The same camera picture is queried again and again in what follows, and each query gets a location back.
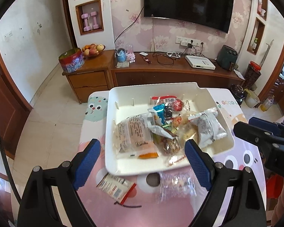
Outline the white wall power strip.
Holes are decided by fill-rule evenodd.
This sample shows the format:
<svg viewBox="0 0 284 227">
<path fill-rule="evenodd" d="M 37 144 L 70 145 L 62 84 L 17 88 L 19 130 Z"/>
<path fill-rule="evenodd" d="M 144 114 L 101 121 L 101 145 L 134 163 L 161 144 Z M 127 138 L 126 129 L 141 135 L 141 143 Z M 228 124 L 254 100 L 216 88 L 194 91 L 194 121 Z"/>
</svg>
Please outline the white wall power strip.
<svg viewBox="0 0 284 227">
<path fill-rule="evenodd" d="M 203 44 L 200 40 L 182 37 L 182 36 L 177 36 L 175 39 L 175 43 L 185 47 L 187 47 L 188 44 L 191 44 L 195 47 L 200 47 Z"/>
</svg>

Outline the dark green air fryer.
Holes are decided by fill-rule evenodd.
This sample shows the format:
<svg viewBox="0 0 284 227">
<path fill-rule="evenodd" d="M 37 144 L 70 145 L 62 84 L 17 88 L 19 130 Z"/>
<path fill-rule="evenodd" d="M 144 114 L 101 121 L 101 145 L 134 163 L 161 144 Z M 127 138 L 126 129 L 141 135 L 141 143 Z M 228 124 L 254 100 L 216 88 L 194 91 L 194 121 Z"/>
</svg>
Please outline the dark green air fryer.
<svg viewBox="0 0 284 227">
<path fill-rule="evenodd" d="M 217 63 L 224 70 L 232 71 L 236 64 L 238 53 L 233 48 L 223 45 L 221 48 L 218 57 Z"/>
</svg>

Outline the small orange sausage snack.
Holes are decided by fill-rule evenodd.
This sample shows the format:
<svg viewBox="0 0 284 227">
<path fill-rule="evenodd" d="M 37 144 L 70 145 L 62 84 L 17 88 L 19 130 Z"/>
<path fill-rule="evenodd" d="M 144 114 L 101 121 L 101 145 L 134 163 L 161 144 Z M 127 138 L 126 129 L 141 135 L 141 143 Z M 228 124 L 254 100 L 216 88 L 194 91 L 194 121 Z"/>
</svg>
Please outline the small orange sausage snack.
<svg viewBox="0 0 284 227">
<path fill-rule="evenodd" d="M 174 117 L 173 121 L 172 121 L 173 127 L 175 127 L 175 128 L 179 127 L 181 122 L 182 122 L 182 116 L 181 115 Z"/>
</svg>

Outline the wall mounted black television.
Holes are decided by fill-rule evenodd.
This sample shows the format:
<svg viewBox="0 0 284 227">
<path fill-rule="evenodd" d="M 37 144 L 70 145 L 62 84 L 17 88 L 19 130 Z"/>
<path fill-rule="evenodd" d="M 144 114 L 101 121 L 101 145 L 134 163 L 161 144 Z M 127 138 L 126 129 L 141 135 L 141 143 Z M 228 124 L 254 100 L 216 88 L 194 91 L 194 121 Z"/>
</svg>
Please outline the wall mounted black television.
<svg viewBox="0 0 284 227">
<path fill-rule="evenodd" d="M 144 16 L 197 23 L 227 33 L 234 0 L 144 0 Z"/>
</svg>

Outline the red round gift tin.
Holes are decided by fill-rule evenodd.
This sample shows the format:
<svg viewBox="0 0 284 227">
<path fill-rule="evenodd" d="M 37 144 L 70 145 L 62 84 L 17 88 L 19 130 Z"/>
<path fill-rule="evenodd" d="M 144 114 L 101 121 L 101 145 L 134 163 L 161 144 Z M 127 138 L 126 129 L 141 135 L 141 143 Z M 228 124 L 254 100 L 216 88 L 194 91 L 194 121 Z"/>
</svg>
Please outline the red round gift tin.
<svg viewBox="0 0 284 227">
<path fill-rule="evenodd" d="M 73 73 L 84 65 L 84 58 L 80 48 L 72 48 L 58 58 L 64 73 Z"/>
</svg>

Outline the fruit bowl with apples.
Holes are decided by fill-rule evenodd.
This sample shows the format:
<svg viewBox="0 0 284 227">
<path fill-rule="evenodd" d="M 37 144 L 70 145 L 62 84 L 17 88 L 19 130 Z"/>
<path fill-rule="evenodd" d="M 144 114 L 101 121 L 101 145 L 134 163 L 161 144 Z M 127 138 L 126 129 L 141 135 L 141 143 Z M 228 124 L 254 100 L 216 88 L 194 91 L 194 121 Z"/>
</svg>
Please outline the fruit bowl with apples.
<svg viewBox="0 0 284 227">
<path fill-rule="evenodd" d="M 103 44 L 90 44 L 82 47 L 81 51 L 85 58 L 94 58 L 100 55 L 105 50 L 105 45 Z"/>
</svg>

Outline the rice cracker bag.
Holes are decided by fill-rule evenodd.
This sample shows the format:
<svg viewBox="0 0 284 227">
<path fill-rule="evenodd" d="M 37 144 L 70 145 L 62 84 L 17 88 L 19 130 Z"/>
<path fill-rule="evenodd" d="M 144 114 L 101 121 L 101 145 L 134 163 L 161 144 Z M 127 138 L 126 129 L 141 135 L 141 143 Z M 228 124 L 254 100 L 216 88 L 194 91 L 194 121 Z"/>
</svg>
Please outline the rice cracker bag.
<svg viewBox="0 0 284 227">
<path fill-rule="evenodd" d="M 198 128 L 191 122 L 184 124 L 177 130 L 179 143 L 184 145 L 186 141 L 192 139 L 198 144 Z"/>
</svg>

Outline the white plastic storage bin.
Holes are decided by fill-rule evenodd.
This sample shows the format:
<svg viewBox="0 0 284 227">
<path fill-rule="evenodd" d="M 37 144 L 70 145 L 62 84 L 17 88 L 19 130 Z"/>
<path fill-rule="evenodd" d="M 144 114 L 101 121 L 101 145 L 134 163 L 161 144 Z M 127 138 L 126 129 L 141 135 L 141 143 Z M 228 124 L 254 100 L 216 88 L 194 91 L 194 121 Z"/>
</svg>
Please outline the white plastic storage bin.
<svg viewBox="0 0 284 227">
<path fill-rule="evenodd" d="M 158 149 L 158 158 L 116 158 L 116 149 L 113 146 L 116 125 L 130 116 L 144 113 L 148 113 L 152 118 L 152 125 L 156 125 L 152 114 L 148 112 L 149 108 L 154 107 L 150 105 L 150 98 L 152 96 L 165 95 L 176 96 L 183 101 L 184 106 L 180 112 L 173 111 L 172 119 L 168 120 L 167 124 L 161 127 L 171 131 L 173 134 L 177 134 L 179 127 L 189 123 L 188 117 L 190 115 L 216 107 L 218 110 L 217 119 L 226 130 L 227 136 L 214 141 L 211 145 L 203 148 L 202 151 L 208 153 L 210 156 L 218 156 L 226 154 L 234 148 L 234 138 L 231 133 L 231 118 L 220 107 L 222 99 L 228 100 L 230 98 L 228 90 L 201 88 L 194 82 L 116 87 L 109 92 L 105 131 L 105 168 L 109 173 L 116 176 L 132 176 L 182 168 L 189 164 L 185 158 L 173 166 L 168 166 L 166 164 L 168 156 L 163 149 L 163 140 L 165 138 L 152 132 L 153 142 Z M 178 115 L 182 116 L 182 122 L 179 127 L 175 128 L 172 121 Z"/>
</svg>

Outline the grey white snack bag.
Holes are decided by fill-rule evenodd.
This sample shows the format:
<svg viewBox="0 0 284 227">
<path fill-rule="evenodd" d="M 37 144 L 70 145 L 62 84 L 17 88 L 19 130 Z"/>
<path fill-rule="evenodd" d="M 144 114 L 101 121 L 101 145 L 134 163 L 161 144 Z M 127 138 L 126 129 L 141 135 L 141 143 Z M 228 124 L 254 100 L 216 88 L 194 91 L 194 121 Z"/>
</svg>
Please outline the grey white snack bag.
<svg viewBox="0 0 284 227">
<path fill-rule="evenodd" d="M 212 107 L 188 117 L 188 121 L 197 126 L 197 144 L 201 149 L 227 136 L 227 132 L 218 121 L 217 116 L 217 108 Z"/>
</svg>

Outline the red white sachet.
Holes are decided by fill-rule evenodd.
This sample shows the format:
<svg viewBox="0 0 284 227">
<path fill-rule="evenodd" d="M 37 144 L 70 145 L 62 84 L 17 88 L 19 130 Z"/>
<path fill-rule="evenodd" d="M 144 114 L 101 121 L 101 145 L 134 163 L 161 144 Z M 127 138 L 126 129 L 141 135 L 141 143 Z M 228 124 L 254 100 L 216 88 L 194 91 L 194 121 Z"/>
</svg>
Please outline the red white sachet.
<svg viewBox="0 0 284 227">
<path fill-rule="evenodd" d="M 136 183 L 107 173 L 97 184 L 97 188 L 107 193 L 118 204 L 124 205 L 129 194 L 135 189 Z"/>
</svg>

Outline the brown small snack packet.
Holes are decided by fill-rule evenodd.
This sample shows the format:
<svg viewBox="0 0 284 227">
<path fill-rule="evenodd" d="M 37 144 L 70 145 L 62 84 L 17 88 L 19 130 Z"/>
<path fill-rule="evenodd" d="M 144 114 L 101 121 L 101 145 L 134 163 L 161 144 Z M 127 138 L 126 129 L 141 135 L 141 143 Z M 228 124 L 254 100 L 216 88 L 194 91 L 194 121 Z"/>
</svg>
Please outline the brown small snack packet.
<svg viewBox="0 0 284 227">
<path fill-rule="evenodd" d="M 176 134 L 173 134 L 171 131 L 157 125 L 148 126 L 148 129 L 158 136 L 162 136 L 168 139 L 175 139 L 177 137 Z"/>
</svg>

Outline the white set-top box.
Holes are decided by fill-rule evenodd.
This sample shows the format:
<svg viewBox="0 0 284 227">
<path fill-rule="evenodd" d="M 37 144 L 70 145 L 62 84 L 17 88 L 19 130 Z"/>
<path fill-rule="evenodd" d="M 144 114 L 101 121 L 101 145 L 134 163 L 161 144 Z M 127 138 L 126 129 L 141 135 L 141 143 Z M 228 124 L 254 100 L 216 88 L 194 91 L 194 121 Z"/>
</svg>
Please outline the white set-top box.
<svg viewBox="0 0 284 227">
<path fill-rule="evenodd" d="M 185 59 L 192 68 L 215 70 L 215 65 L 208 58 L 186 55 Z"/>
</svg>

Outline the pink bunny figurine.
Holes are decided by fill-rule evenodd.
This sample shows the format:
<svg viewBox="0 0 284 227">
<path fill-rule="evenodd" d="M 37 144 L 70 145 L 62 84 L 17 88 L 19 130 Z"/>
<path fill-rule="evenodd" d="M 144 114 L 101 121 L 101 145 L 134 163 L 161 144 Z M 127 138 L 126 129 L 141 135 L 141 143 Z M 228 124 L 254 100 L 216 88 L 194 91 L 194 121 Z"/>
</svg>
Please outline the pink bunny figurine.
<svg viewBox="0 0 284 227">
<path fill-rule="evenodd" d="M 126 57 L 127 57 L 127 61 L 130 64 L 135 62 L 135 53 L 134 53 L 132 44 L 126 45 Z"/>
</svg>

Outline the pink dumbbell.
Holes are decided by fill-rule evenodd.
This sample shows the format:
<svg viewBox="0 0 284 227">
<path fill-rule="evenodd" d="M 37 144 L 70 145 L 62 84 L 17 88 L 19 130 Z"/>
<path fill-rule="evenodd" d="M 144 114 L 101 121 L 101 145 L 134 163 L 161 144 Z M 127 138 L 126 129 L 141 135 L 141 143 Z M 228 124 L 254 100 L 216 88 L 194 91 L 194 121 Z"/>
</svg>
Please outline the pink dumbbell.
<svg viewBox="0 0 284 227">
<path fill-rule="evenodd" d="M 91 19 L 92 19 L 92 28 L 93 28 L 93 30 L 99 29 L 100 25 L 97 22 L 98 12 L 97 11 L 93 11 L 93 12 L 90 13 L 90 15 L 91 15 Z"/>
<path fill-rule="evenodd" d="M 83 19 L 83 23 L 84 23 L 84 28 L 83 28 L 84 32 L 91 30 L 91 27 L 89 25 L 89 17 L 90 15 L 88 13 L 84 13 L 81 15 L 81 18 Z"/>
</svg>

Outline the yellow oil bottle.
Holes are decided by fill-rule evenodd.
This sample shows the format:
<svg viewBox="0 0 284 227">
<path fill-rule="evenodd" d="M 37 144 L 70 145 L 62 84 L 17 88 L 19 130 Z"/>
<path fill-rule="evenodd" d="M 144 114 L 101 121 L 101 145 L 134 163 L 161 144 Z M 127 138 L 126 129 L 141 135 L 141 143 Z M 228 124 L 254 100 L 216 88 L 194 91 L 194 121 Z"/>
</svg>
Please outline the yellow oil bottle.
<svg viewBox="0 0 284 227">
<path fill-rule="evenodd" d="M 274 103 L 274 96 L 268 96 L 266 98 L 266 100 L 264 100 L 264 102 L 261 104 L 260 109 L 262 110 L 262 112 L 266 112 Z"/>
</svg>

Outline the nut cake clear wrapper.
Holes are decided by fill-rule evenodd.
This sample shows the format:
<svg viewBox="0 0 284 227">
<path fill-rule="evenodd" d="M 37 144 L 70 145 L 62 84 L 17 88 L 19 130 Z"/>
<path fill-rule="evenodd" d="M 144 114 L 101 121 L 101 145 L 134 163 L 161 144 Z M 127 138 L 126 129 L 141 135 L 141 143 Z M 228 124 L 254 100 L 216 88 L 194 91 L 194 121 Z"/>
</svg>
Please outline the nut cake clear wrapper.
<svg viewBox="0 0 284 227">
<path fill-rule="evenodd" d="M 163 149 L 165 154 L 168 156 L 166 161 L 168 166 L 173 166 L 186 158 L 184 146 L 179 143 L 177 138 L 165 138 L 163 140 Z"/>
</svg>

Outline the dark jar red lid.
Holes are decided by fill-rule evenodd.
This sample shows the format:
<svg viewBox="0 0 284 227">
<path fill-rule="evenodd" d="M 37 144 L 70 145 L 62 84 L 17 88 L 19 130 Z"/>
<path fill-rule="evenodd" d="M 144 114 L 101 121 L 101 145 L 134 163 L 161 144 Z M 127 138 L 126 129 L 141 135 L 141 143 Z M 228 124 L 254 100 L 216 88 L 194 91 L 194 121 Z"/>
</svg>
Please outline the dark jar red lid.
<svg viewBox="0 0 284 227">
<path fill-rule="evenodd" d="M 258 80 L 261 75 L 261 66 L 257 63 L 250 61 L 248 68 L 245 72 L 243 89 L 250 89 L 253 84 Z"/>
</svg>

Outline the red candy cake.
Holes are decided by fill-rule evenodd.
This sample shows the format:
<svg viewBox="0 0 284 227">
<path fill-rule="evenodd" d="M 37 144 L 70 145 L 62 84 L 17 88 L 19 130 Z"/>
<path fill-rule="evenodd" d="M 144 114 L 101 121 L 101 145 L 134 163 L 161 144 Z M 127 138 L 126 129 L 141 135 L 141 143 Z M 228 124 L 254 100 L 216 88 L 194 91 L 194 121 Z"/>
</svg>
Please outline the red candy cake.
<svg viewBox="0 0 284 227">
<path fill-rule="evenodd" d="M 166 103 L 168 103 L 172 107 L 172 110 L 175 112 L 180 112 L 184 106 L 183 101 L 173 95 L 152 96 L 150 98 L 150 105 L 153 106 L 157 106 L 160 104 L 165 105 Z"/>
</svg>

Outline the white plastic jug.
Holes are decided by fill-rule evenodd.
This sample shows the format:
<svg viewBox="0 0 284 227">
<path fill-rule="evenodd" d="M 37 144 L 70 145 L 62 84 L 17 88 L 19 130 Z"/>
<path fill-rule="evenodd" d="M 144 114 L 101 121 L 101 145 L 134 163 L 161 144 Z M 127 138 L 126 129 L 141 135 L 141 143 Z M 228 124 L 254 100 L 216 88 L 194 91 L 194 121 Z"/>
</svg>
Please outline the white plastic jug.
<svg viewBox="0 0 284 227">
<path fill-rule="evenodd" d="M 254 108 L 260 103 L 259 97 L 253 91 L 244 89 L 244 92 L 246 93 L 245 103 L 249 108 Z"/>
</svg>

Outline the cartoon printed tablecloth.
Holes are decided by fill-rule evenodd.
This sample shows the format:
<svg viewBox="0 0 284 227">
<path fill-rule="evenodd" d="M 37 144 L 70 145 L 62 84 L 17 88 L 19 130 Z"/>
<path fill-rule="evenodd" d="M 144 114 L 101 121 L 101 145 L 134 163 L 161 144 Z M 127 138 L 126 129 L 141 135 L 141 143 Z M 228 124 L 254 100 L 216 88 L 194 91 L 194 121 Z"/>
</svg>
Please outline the cartoon printed tablecloth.
<svg viewBox="0 0 284 227">
<path fill-rule="evenodd" d="M 152 107 L 153 96 L 173 95 L 189 102 L 194 112 L 216 107 L 218 120 L 227 131 L 227 137 L 206 148 L 214 161 L 242 170 L 248 166 L 266 195 L 264 169 L 256 146 L 236 138 L 232 132 L 245 116 L 229 90 L 199 88 L 195 83 L 156 84 L 116 87 L 110 91 L 94 92 L 88 105 L 81 129 L 78 149 L 84 150 L 94 138 L 101 144 L 101 153 L 84 186 L 78 189 L 84 207 L 97 226 L 188 226 L 205 199 L 207 191 L 193 180 L 196 195 L 172 198 L 158 202 L 159 187 L 150 183 L 157 173 L 182 174 L 191 172 L 184 158 L 174 165 L 167 164 L 163 151 L 153 159 L 117 159 L 112 143 L 115 126 L 127 117 L 143 114 Z M 132 195 L 123 205 L 116 203 L 98 187 L 105 175 L 116 175 L 136 184 Z"/>
</svg>

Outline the pink dumbbell right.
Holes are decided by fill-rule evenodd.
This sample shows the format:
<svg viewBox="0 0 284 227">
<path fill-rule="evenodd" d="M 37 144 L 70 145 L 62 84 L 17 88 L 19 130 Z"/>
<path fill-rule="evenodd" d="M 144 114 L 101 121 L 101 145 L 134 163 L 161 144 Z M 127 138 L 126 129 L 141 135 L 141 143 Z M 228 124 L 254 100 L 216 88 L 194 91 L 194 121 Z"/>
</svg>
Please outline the pink dumbbell right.
<svg viewBox="0 0 284 227">
<path fill-rule="evenodd" d="M 93 11 L 93 12 L 90 13 L 90 15 L 91 15 L 91 19 L 92 19 L 92 28 L 93 28 L 93 30 L 99 29 L 100 25 L 97 22 L 98 12 L 97 11 Z"/>
</svg>

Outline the brown wooden door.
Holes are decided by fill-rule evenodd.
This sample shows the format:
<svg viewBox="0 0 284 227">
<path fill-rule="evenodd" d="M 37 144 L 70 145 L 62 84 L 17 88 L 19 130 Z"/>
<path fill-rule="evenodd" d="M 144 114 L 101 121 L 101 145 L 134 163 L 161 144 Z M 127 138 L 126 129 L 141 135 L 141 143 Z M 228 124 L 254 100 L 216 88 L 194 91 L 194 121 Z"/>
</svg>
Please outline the brown wooden door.
<svg viewBox="0 0 284 227">
<path fill-rule="evenodd" d="M 0 54 L 0 138 L 14 159 L 20 135 L 32 110 L 12 80 Z"/>
</svg>

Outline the blue wrapper snack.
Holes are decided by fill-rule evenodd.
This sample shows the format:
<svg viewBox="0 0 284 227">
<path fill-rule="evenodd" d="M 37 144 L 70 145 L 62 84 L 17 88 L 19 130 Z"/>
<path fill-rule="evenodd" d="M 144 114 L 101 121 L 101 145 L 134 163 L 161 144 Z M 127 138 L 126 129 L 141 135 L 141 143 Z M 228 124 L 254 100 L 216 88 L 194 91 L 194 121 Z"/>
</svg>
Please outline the blue wrapper snack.
<svg viewBox="0 0 284 227">
<path fill-rule="evenodd" d="M 161 103 L 153 108 L 149 108 L 148 112 L 152 114 L 153 120 L 158 126 L 166 125 L 167 121 L 173 117 L 173 109 L 169 103 Z"/>
</svg>

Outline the clear pastry packet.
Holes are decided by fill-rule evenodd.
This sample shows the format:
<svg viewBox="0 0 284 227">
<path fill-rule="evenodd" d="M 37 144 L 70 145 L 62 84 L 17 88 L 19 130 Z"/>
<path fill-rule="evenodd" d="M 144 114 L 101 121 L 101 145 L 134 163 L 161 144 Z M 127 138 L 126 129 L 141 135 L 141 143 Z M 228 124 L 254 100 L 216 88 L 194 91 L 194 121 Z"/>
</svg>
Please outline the clear pastry packet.
<svg viewBox="0 0 284 227">
<path fill-rule="evenodd" d="M 116 158 L 127 158 L 131 152 L 157 152 L 148 126 L 152 125 L 152 118 L 148 113 L 130 116 L 116 125 L 113 146 L 116 149 Z"/>
</svg>

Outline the dark ceramic pot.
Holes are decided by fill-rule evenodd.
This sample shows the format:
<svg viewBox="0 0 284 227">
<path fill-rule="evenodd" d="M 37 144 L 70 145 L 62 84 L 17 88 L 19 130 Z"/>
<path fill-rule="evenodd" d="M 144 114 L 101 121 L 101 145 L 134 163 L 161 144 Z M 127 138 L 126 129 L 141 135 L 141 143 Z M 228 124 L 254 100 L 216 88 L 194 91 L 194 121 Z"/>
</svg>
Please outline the dark ceramic pot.
<svg viewBox="0 0 284 227">
<path fill-rule="evenodd" d="M 241 106 L 242 103 L 243 103 L 243 100 L 246 97 L 244 89 L 242 88 L 242 86 L 241 85 L 231 85 L 229 90 L 230 90 L 231 94 L 234 96 L 237 104 L 239 106 Z"/>
</svg>

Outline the pink dumbbell left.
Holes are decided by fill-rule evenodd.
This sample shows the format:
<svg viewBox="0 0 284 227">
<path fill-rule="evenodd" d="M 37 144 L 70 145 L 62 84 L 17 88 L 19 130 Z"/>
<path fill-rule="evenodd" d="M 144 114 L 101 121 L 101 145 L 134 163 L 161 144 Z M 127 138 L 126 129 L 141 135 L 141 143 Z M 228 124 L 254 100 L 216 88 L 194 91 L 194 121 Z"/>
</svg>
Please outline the pink dumbbell left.
<svg viewBox="0 0 284 227">
<path fill-rule="evenodd" d="M 91 27 L 89 25 L 89 17 L 90 15 L 88 13 L 84 13 L 81 15 L 81 18 L 83 19 L 83 23 L 84 23 L 84 28 L 83 28 L 84 32 L 91 30 Z"/>
</svg>

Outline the orange white snack bar packet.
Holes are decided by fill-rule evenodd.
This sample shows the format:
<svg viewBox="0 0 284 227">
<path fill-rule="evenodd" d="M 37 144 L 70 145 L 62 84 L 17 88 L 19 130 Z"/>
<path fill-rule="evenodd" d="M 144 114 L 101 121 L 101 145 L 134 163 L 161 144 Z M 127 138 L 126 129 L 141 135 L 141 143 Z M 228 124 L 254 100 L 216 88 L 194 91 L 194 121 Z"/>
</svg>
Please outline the orange white snack bar packet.
<svg viewBox="0 0 284 227">
<path fill-rule="evenodd" d="M 131 152 L 126 155 L 127 158 L 138 158 L 138 159 L 153 159 L 158 158 L 159 155 L 157 152 L 151 152 L 151 153 L 144 153 L 141 152 Z"/>
</svg>

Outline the wooden tv cabinet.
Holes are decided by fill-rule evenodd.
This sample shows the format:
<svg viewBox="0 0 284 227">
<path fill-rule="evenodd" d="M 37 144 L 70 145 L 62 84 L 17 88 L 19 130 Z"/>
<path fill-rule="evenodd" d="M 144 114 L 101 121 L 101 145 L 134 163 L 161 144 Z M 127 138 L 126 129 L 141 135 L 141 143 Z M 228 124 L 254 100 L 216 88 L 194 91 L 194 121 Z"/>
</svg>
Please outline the wooden tv cabinet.
<svg viewBox="0 0 284 227">
<path fill-rule="evenodd" d="M 199 87 L 226 88 L 242 85 L 244 81 L 233 71 L 220 66 L 215 70 L 192 68 L 185 58 L 173 60 L 161 53 L 149 53 L 147 63 L 139 54 L 126 68 L 117 68 L 113 50 L 105 50 L 94 58 L 86 58 L 84 65 L 73 73 L 63 73 L 79 103 L 85 103 L 91 93 L 114 87 L 196 82 Z"/>
</svg>

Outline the blue snow globe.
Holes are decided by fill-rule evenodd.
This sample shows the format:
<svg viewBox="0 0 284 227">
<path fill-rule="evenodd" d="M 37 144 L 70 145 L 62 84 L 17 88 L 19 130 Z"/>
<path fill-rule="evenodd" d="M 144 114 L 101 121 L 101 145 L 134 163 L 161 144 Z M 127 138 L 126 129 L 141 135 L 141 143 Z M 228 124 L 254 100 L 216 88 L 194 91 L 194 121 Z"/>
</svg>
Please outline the blue snow globe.
<svg viewBox="0 0 284 227">
<path fill-rule="evenodd" d="M 126 51 L 124 48 L 119 48 L 116 51 L 117 61 L 123 63 L 127 60 Z"/>
</svg>

